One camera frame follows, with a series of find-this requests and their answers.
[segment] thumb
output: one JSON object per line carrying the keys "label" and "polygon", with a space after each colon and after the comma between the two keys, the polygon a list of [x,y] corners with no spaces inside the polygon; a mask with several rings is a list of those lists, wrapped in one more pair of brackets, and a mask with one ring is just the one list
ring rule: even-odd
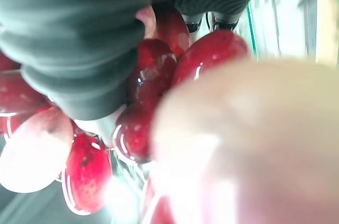
{"label": "thumb", "polygon": [[339,75],[235,62],[174,89],[153,131],[177,223],[339,223]]}

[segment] red grape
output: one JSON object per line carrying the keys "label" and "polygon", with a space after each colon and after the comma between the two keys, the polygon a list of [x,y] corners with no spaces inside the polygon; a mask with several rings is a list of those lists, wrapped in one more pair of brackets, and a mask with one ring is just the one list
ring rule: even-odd
{"label": "red grape", "polygon": [[2,53],[2,51],[0,50],[0,71],[13,69],[20,69],[20,64],[13,60],[10,60],[10,58],[5,56],[4,53]]}
{"label": "red grape", "polygon": [[19,70],[0,72],[0,116],[32,113],[47,105],[46,97],[23,80]]}
{"label": "red grape", "polygon": [[171,86],[176,58],[169,46],[160,40],[148,39],[138,46],[139,58],[129,77],[130,99],[143,101],[164,94]]}
{"label": "red grape", "polygon": [[138,163],[150,161],[150,128],[159,98],[130,105],[118,118],[113,142],[120,153]]}
{"label": "red grape", "polygon": [[191,45],[190,33],[179,11],[172,7],[156,11],[157,27],[154,39],[164,41],[177,57]]}
{"label": "red grape", "polygon": [[111,177],[109,151],[96,136],[78,133],[61,176],[70,209],[82,215],[99,211],[105,204],[104,193]]}
{"label": "red grape", "polygon": [[181,57],[172,85],[186,79],[198,79],[205,71],[223,62],[250,56],[249,48],[240,36],[227,30],[214,31],[194,43]]}

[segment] finger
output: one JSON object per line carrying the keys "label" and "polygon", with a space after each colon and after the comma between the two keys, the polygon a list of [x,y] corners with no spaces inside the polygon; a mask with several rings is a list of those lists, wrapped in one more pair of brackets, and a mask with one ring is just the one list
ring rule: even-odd
{"label": "finger", "polygon": [[[246,61],[175,89],[153,133],[162,173],[189,181],[175,197],[189,204],[203,185],[212,202],[204,208],[215,212],[200,217],[209,223],[231,214],[216,212],[227,208],[217,207],[222,197],[213,193],[222,187],[224,195],[237,191],[238,223],[337,223],[337,85],[337,71],[310,62]],[[177,214],[187,215],[176,203]]]}

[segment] bunch of red grapes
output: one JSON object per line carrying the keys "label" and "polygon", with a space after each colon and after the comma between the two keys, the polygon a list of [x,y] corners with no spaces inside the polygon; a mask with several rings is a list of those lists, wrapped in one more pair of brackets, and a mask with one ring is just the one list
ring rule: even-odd
{"label": "bunch of red grapes", "polygon": [[[182,82],[199,79],[216,65],[249,59],[251,55],[245,41],[226,30],[211,32],[191,44],[181,14],[171,7],[154,12],[149,6],[140,10],[136,18],[145,25],[145,39],[137,47],[139,58],[128,78],[127,108],[116,122],[112,141],[123,161],[144,164],[152,160],[152,120],[167,91]],[[0,156],[0,183],[9,190],[25,193],[43,189],[56,176],[61,176],[65,200],[73,212],[86,215],[98,211],[105,204],[105,188],[112,177],[109,149],[99,136],[79,129],[52,101],[33,90],[23,80],[19,69],[20,64],[0,53],[0,134],[6,139]],[[63,151],[64,163],[54,165],[55,170],[44,170],[47,165],[39,165],[48,163],[48,160],[41,155],[35,165],[39,166],[40,172],[50,173],[50,177],[43,182],[41,179],[34,181],[37,185],[22,189],[20,183],[25,183],[25,180],[20,180],[22,173],[35,171],[26,170],[29,167],[23,170],[19,164],[10,165],[9,171],[6,169],[8,160],[12,158],[10,161],[14,162],[14,151],[24,144],[25,135],[34,134],[36,138],[44,130],[52,131],[56,137],[63,136],[60,141],[66,149]],[[32,158],[32,153],[22,150],[20,154]],[[155,194],[150,180],[144,190],[141,217],[151,216],[148,223],[175,223],[165,197],[158,200],[153,214],[146,214]]]}

